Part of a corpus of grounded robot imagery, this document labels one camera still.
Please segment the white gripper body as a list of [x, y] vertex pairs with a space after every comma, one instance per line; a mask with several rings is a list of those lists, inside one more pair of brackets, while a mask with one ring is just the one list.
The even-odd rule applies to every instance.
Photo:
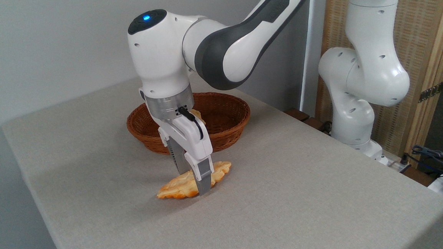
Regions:
[[173, 120], [158, 120], [158, 125], [195, 159], [211, 156], [213, 149], [206, 127], [201, 120], [179, 116]]

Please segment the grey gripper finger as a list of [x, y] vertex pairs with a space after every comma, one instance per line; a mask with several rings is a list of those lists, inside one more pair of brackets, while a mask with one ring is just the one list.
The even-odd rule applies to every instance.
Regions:
[[161, 130], [160, 132], [161, 140], [164, 144], [164, 147], [167, 147], [169, 150], [169, 154], [172, 156], [172, 159], [177, 167], [179, 174], [184, 174], [191, 170], [189, 163], [185, 159], [185, 150], [177, 143], [173, 137], [169, 136], [165, 130]]
[[185, 159], [192, 168], [198, 194], [200, 196], [207, 194], [212, 188], [211, 174], [214, 172], [211, 156], [198, 160], [191, 155], [185, 155]]

